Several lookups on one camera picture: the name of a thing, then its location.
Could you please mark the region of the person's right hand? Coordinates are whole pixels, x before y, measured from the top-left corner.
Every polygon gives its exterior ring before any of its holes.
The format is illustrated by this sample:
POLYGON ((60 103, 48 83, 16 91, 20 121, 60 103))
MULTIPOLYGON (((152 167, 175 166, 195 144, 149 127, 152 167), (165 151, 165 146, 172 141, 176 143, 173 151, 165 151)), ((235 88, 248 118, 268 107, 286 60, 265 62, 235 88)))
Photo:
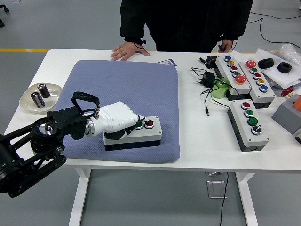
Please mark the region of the person's right hand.
POLYGON ((144 56, 150 56, 150 53, 144 49, 142 45, 134 42, 124 42, 123 45, 117 46, 112 50, 110 55, 111 60, 116 61, 127 61, 135 53, 140 53, 144 56))

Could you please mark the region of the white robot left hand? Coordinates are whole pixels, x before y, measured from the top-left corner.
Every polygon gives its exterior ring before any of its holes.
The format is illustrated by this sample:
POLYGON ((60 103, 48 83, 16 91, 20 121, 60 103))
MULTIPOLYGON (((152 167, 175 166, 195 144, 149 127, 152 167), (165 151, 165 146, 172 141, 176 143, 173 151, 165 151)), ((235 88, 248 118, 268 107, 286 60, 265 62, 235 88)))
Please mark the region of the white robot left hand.
POLYGON ((94 137, 104 132, 106 139, 121 140, 135 129, 138 122, 145 120, 145 116, 135 114, 125 103, 116 102, 97 108, 96 114, 87 120, 85 136, 94 137))

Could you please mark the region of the person's left hand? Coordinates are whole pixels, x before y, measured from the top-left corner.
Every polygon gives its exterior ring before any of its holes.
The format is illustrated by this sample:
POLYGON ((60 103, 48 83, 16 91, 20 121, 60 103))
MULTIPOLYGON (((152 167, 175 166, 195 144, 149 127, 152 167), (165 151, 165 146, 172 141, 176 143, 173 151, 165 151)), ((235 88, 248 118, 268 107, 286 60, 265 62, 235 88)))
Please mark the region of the person's left hand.
POLYGON ((218 53, 229 53, 233 45, 233 40, 223 40, 219 45, 218 53))

